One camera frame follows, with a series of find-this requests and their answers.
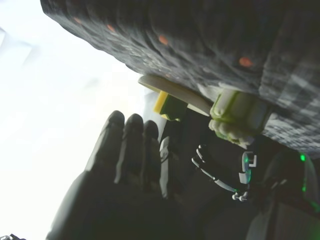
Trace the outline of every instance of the white background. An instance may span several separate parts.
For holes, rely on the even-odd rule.
[[[139,77],[39,0],[0,0],[0,236],[45,239],[109,114],[142,113]]]

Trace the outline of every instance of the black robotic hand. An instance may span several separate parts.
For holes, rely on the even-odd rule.
[[[48,240],[186,239],[177,204],[162,198],[158,127],[114,111],[72,183]]]

